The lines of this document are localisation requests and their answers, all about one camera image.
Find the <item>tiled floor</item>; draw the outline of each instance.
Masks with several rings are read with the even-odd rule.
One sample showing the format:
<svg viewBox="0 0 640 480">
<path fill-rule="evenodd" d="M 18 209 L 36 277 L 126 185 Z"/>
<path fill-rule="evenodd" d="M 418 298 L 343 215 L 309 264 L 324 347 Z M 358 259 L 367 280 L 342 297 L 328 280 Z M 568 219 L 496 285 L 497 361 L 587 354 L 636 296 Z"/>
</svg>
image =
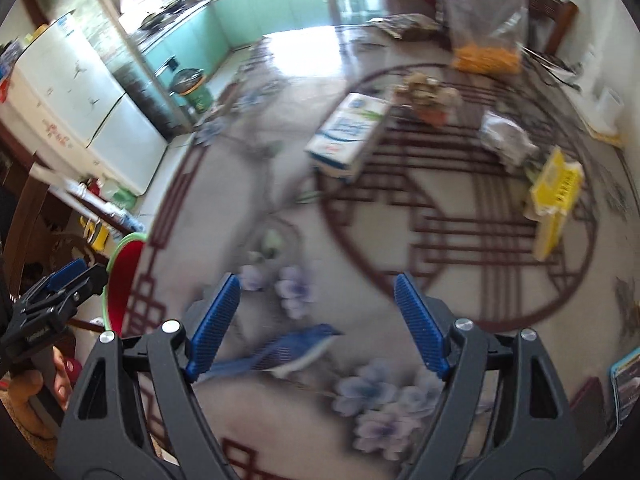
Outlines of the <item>tiled floor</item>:
<svg viewBox="0 0 640 480">
<path fill-rule="evenodd" d="M 231 82 L 236 75 L 238 68 L 251 56 L 251 50 L 249 48 L 241 48 L 232 52 L 225 62 L 220 66 L 216 73 L 211 77 L 207 83 L 209 90 L 213 97 L 217 99 L 225 87 Z"/>
<path fill-rule="evenodd" d="M 154 218 L 160 208 L 162 198 L 192 138 L 193 134 L 179 136 L 169 144 L 149 188 L 146 190 L 146 193 L 138 199 L 133 213 L 145 225 L 147 232 L 151 229 Z M 78 217 L 79 215 L 77 214 L 72 215 L 66 230 L 81 235 L 82 228 L 78 222 Z M 117 242 L 113 240 L 113 237 L 109 237 L 104 250 L 105 256 L 110 257 L 116 247 Z M 77 317 L 86 321 L 102 317 L 102 298 L 94 296 L 85 301 L 79 309 Z M 76 334 L 76 359 L 84 363 L 94 347 L 98 335 L 88 332 L 87 330 L 74 330 Z"/>
<path fill-rule="evenodd" d="M 133 212 L 145 225 L 147 231 L 151 229 L 156 213 L 160 208 L 162 197 L 164 197 L 166 189 L 171 183 L 192 138 L 193 134 L 185 134 L 176 137 L 169 144 L 146 193 L 138 199 L 138 204 L 136 204 Z"/>
</svg>

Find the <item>red bucket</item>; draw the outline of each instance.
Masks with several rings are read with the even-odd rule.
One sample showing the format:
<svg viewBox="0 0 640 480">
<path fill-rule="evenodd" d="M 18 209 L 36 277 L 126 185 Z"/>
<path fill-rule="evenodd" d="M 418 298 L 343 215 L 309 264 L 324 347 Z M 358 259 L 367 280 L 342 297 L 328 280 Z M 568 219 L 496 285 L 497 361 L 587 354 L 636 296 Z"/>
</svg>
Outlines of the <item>red bucket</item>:
<svg viewBox="0 0 640 480">
<path fill-rule="evenodd" d="M 144 233 L 125 236 L 107 265 L 109 279 L 102 291 L 102 317 L 104 327 L 118 335 L 122 334 L 122 321 L 127 311 L 133 278 L 145 243 Z"/>
</svg>

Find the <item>metal screw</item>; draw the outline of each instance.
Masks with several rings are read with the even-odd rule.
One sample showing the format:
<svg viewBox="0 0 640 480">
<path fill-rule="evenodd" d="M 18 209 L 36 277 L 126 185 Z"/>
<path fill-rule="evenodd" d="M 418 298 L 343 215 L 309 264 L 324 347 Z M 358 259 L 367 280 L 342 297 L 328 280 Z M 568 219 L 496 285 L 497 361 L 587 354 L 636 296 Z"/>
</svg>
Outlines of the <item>metal screw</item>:
<svg viewBox="0 0 640 480">
<path fill-rule="evenodd" d="M 178 332 L 178 330 L 180 330 L 180 321 L 170 319 L 169 321 L 165 321 L 164 323 L 162 323 L 162 331 L 166 332 L 167 334 Z"/>
<path fill-rule="evenodd" d="M 101 343 L 110 343 L 111 341 L 116 339 L 116 335 L 115 335 L 115 332 L 112 332 L 111 330 L 107 330 L 107 332 L 102 332 L 98 339 L 100 340 Z"/>
<path fill-rule="evenodd" d="M 462 317 L 456 320 L 456 328 L 458 330 L 462 330 L 463 332 L 468 332 L 474 327 L 474 322 L 466 317 Z"/>
<path fill-rule="evenodd" d="M 535 330 L 525 328 L 520 332 L 520 337 L 523 338 L 524 341 L 535 341 L 538 338 L 538 334 L 536 334 Z"/>
</svg>

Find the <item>white refrigerator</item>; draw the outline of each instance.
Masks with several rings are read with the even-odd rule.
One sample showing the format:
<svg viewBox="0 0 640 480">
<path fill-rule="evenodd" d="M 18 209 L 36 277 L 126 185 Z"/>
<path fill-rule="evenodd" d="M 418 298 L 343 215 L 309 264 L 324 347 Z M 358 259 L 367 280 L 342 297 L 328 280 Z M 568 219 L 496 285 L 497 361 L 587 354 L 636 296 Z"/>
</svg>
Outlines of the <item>white refrigerator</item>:
<svg viewBox="0 0 640 480">
<path fill-rule="evenodd" d="M 18 58 L 7 101 L 76 171 L 112 178 L 136 195 L 167 146 L 69 14 Z"/>
</svg>

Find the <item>human hand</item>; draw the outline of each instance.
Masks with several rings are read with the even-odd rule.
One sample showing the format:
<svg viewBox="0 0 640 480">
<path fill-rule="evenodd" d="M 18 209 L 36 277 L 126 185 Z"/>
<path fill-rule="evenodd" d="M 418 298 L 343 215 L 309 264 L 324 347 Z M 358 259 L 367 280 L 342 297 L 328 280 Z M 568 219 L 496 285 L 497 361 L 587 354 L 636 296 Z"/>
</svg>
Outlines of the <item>human hand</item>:
<svg viewBox="0 0 640 480">
<path fill-rule="evenodd" d="M 54 396 L 60 407 L 66 411 L 71 397 L 71 382 L 66 374 L 62 353 L 56 347 L 53 347 L 53 363 L 56 367 Z M 27 370 L 12 378 L 7 393 L 14 409 L 15 417 L 25 430 L 41 438 L 53 438 L 54 435 L 29 404 L 29 397 L 36 395 L 43 385 L 44 379 L 39 371 Z"/>
</svg>

